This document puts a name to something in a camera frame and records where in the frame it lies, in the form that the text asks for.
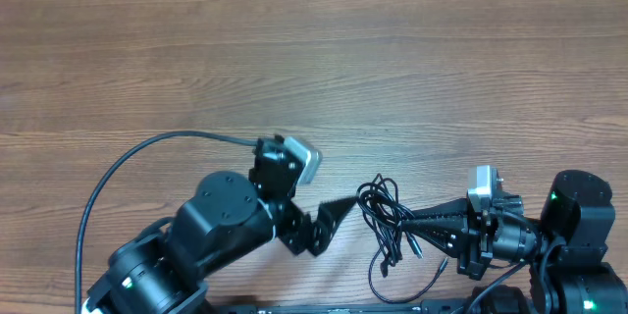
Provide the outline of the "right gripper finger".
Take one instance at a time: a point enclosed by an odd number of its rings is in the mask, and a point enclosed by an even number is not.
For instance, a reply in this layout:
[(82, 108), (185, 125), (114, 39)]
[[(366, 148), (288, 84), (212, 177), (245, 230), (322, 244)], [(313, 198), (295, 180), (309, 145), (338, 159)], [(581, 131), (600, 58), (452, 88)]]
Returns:
[(464, 217), (468, 213), (466, 198), (458, 198), (433, 207), (412, 211), (411, 220), (447, 220)]
[(417, 219), (401, 222), (401, 229), (419, 236), (444, 254), (459, 258), (467, 248), (467, 224), (463, 218)]

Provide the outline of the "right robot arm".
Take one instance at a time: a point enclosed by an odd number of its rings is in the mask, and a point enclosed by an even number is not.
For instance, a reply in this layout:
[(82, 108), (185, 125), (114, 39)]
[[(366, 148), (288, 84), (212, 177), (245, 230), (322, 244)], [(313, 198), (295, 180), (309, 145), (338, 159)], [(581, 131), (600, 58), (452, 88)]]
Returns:
[(598, 176), (559, 172), (539, 219), (502, 188), (496, 168), (469, 172), (465, 197), (415, 210), (401, 228), (456, 259), (457, 271), (483, 278), (493, 261), (511, 269), (462, 305), (464, 313), (624, 313), (627, 287), (604, 262), (615, 220), (612, 190)]

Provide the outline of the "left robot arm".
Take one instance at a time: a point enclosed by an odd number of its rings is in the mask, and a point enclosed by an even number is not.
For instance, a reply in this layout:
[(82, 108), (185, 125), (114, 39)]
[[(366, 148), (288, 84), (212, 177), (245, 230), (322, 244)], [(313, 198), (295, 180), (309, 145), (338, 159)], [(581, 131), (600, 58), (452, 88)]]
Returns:
[[(134, 154), (176, 136), (249, 147), (254, 164), (246, 176), (230, 171), (206, 176), (175, 216), (155, 221), (117, 249), (103, 276), (83, 290), (84, 238), (97, 197)], [(249, 140), (170, 131), (142, 141), (109, 168), (85, 205), (76, 241), (76, 312), (200, 313), (207, 306), (206, 278), (274, 239), (294, 255), (322, 254), (356, 200), (323, 202), (315, 217), (298, 208), (293, 202), (296, 189), (312, 182), (321, 162), (318, 149), (293, 136)]]

